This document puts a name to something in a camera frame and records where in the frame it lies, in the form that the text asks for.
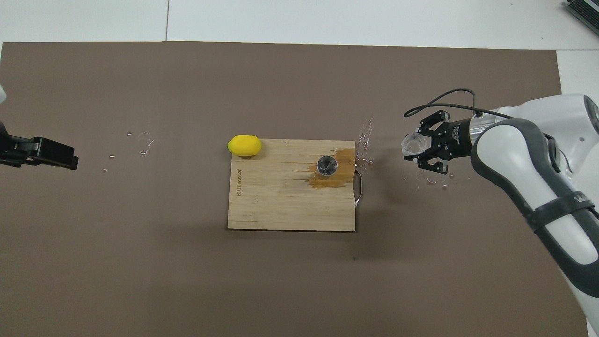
logo engraved on cutting board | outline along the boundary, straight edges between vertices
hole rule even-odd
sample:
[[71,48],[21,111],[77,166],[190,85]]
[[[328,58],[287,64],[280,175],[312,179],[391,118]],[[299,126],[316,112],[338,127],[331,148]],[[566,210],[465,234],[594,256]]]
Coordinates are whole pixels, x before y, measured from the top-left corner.
[[241,170],[237,169],[237,196],[241,195]]

lemon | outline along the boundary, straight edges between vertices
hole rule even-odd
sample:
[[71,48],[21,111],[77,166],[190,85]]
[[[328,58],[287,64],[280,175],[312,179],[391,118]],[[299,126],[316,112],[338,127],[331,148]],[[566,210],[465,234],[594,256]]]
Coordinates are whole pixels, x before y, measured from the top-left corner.
[[262,149],[262,142],[256,136],[239,134],[233,137],[226,147],[239,157],[255,156]]

metal handle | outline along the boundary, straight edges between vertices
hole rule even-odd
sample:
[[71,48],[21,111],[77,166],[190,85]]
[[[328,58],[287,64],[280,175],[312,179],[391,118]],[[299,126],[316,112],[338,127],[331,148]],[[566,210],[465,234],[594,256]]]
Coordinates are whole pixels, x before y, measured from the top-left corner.
[[359,178],[359,182],[358,182],[358,186],[360,187],[359,189],[359,193],[358,193],[358,198],[356,198],[356,207],[358,207],[358,203],[360,202],[360,198],[362,197],[362,175],[360,174],[360,172],[358,170],[355,170],[353,172],[353,175],[358,175]]

white floor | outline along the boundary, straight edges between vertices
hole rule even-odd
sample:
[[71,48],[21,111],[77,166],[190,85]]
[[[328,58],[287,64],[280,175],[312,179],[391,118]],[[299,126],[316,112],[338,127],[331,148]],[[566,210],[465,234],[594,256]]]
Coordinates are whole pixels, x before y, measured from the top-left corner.
[[[599,102],[599,36],[565,12],[564,4],[565,0],[1,0],[0,41],[552,49],[558,50],[562,92],[587,94]],[[596,150],[591,159],[599,164]],[[596,179],[591,171],[588,176]]]

white robotic arm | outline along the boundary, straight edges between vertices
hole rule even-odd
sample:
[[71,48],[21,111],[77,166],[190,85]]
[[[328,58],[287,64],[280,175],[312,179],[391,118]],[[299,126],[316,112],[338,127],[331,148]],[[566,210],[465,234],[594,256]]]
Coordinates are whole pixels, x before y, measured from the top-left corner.
[[[599,142],[599,109],[587,96],[558,95],[486,112],[451,123],[443,111],[423,119],[404,139],[405,158],[447,173],[447,161],[471,155],[475,171],[502,188],[526,218],[599,331],[599,215],[584,193],[596,185],[572,184]],[[437,157],[444,161],[428,162]]]

